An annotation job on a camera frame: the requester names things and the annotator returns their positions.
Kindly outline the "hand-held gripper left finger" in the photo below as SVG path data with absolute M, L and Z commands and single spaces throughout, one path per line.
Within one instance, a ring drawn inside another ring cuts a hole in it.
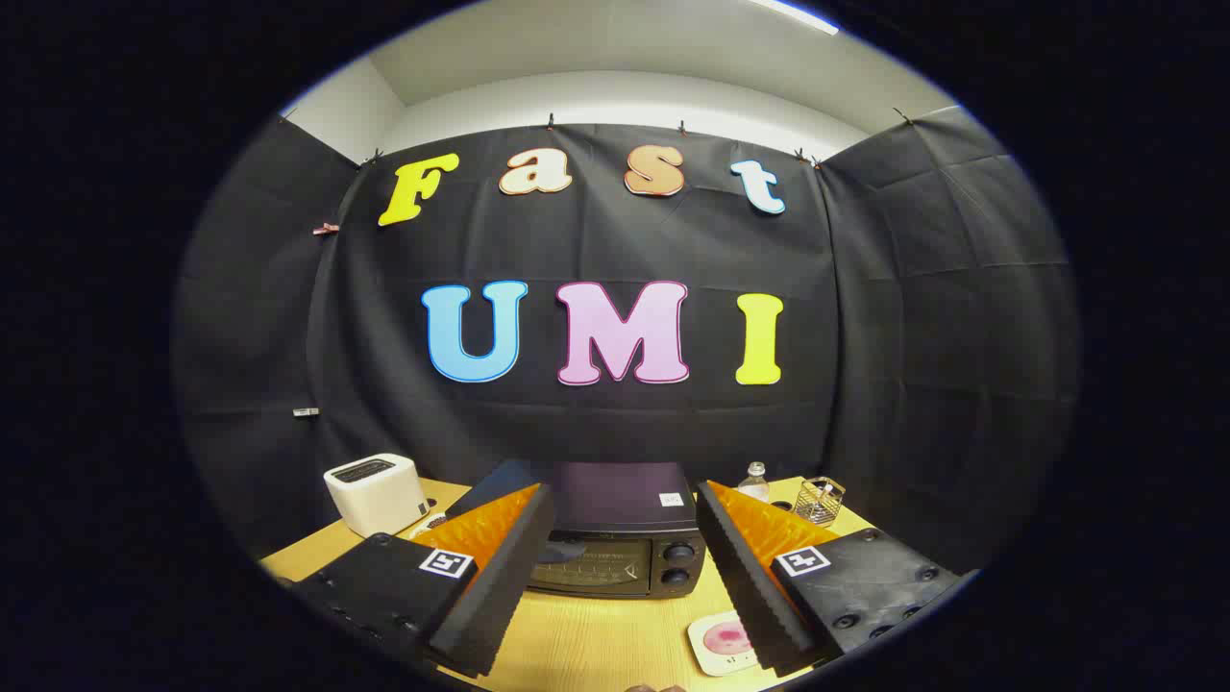
M 533 483 L 411 540 L 374 533 L 284 588 L 387 658 L 490 674 L 554 529 L 554 493 Z

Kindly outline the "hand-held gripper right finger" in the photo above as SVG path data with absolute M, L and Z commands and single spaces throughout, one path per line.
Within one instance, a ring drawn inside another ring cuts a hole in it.
M 968 581 L 883 530 L 835 533 L 713 481 L 696 516 L 756 660 L 781 676 L 891 639 Z

